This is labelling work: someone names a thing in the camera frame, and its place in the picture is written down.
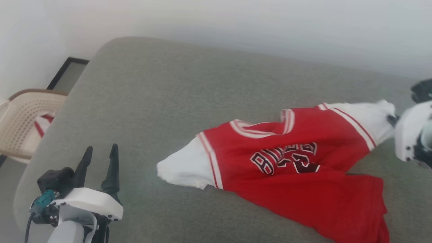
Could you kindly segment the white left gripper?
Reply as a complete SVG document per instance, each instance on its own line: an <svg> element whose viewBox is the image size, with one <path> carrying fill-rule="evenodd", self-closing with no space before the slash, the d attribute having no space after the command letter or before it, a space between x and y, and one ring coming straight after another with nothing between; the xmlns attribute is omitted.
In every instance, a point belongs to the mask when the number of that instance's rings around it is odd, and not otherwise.
<svg viewBox="0 0 432 243"><path fill-rule="evenodd" d="M75 170L73 184L77 189L52 203L58 208L59 215L58 225L51 234L51 243L109 243L108 225L123 217L124 208L117 195L120 191L118 145L112 145L101 192L84 188L92 154L93 147L89 146Z"/></svg>

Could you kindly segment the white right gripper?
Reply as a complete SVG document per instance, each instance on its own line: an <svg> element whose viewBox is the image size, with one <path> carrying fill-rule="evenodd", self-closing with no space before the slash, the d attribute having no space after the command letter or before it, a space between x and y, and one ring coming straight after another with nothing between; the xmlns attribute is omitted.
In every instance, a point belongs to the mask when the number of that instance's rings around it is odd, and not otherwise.
<svg viewBox="0 0 432 243"><path fill-rule="evenodd" d="M388 115L395 128L395 153L405 162L432 169L432 101L406 109L402 116Z"/></svg>

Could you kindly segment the red and white basketball jersey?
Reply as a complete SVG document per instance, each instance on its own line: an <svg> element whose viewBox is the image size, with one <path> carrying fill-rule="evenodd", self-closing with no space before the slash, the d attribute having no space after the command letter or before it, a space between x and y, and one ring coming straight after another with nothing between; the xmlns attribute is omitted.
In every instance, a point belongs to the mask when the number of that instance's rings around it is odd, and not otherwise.
<svg viewBox="0 0 432 243"><path fill-rule="evenodd" d="M235 119L197 134L157 175L236 193L336 243L390 243L383 179L348 170L393 136L394 115L380 100L284 109L279 122Z"/></svg>

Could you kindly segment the red white cloth in basket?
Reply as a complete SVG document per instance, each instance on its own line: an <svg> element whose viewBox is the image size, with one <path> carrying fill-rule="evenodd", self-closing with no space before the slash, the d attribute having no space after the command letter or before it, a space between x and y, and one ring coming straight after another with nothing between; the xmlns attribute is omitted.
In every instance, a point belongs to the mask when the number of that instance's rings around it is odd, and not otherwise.
<svg viewBox="0 0 432 243"><path fill-rule="evenodd" d="M34 119L34 126L40 137L43 137L45 135L55 116L56 113L53 112L42 112L36 115Z"/></svg>

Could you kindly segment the beige plastic laundry basket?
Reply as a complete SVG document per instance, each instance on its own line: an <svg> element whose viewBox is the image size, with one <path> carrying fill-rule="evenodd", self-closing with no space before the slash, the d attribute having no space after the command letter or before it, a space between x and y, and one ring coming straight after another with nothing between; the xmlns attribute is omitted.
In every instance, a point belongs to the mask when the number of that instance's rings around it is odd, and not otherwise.
<svg viewBox="0 0 432 243"><path fill-rule="evenodd" d="M0 104L0 154L28 164L42 137L34 119L42 112L58 113L66 93L44 89L25 89Z"/></svg>

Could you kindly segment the grey fabric sofa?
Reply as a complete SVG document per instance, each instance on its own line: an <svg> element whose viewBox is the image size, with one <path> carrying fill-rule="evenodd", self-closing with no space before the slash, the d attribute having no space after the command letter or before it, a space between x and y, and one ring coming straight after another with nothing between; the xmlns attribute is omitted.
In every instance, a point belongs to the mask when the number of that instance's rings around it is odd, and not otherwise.
<svg viewBox="0 0 432 243"><path fill-rule="evenodd" d="M156 164L235 118L260 123L279 120L282 109L380 99L400 114L420 80L149 37L111 40L88 63L20 180L17 243L40 195L37 179L76 168L93 146L85 185L99 189L113 143L125 212L110 224L109 243L331 243L231 193L165 183Z"/></svg>

